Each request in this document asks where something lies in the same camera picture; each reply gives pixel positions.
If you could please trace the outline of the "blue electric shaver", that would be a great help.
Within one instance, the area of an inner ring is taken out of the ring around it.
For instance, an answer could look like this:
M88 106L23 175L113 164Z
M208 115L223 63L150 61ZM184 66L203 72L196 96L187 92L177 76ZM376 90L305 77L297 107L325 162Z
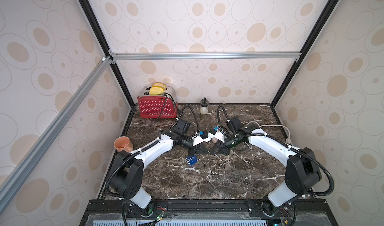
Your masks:
M198 159L196 156L189 156L185 159L186 164L189 167L193 167L197 163Z

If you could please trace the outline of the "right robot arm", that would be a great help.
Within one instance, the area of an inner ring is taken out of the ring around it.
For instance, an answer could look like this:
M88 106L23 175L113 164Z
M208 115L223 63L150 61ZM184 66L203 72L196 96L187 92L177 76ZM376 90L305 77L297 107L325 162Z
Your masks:
M216 139L211 151L213 155L229 155L231 149L240 143L248 142L273 156L286 168L284 181L262 202L267 215L300 196L328 196L335 188L331 173L316 160L309 148L299 149L287 144L262 130L261 126L244 125L238 117L226 121L229 131L216 126L209 131L209 136Z

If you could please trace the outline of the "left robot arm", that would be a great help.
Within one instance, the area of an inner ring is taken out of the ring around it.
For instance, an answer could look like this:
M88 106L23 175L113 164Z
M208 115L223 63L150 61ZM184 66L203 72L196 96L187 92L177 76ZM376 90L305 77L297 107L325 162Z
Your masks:
M189 127L189 122L179 119L173 128L159 132L154 141L142 148L130 153L118 153L106 179L106 194L121 198L124 203L133 203L143 210L151 208L152 196L142 187L143 172L150 163L175 146L187 149L189 157L209 153L204 146L211 140L209 133L198 131L188 137L186 132Z

